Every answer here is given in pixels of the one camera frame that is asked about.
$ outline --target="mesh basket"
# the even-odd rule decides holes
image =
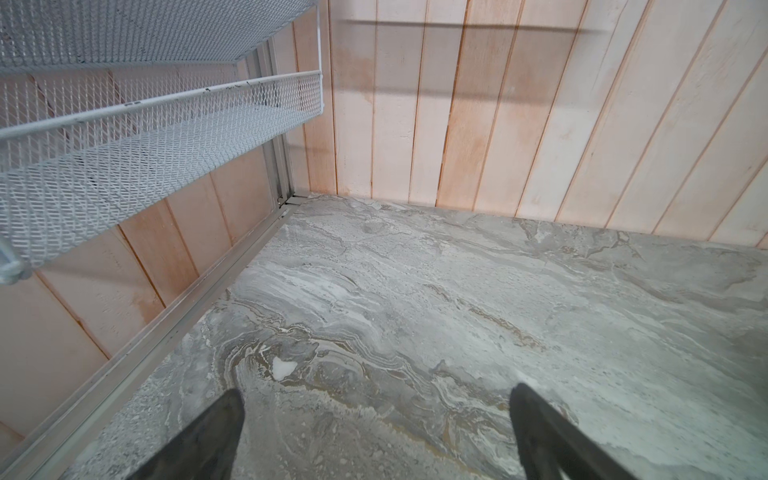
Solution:
[[[313,0],[3,0],[0,74],[233,63]]]
[[[40,266],[317,116],[320,88],[319,71],[277,75],[6,135],[0,140],[0,235]]]

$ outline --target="white metal basket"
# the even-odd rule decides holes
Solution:
[[[8,4],[0,22],[12,34],[0,48],[0,283],[323,111],[321,70],[235,81],[231,63],[312,0]],[[43,20],[42,8],[60,9],[62,23]],[[176,23],[149,19],[152,8]],[[209,42],[198,41],[207,32]],[[156,61],[229,63],[125,67]],[[98,65],[119,67],[55,70]]]

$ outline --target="marble surface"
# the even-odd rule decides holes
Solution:
[[[641,478],[766,478],[766,290],[754,249],[314,197],[64,478],[234,386],[234,478],[523,478],[520,381]]]

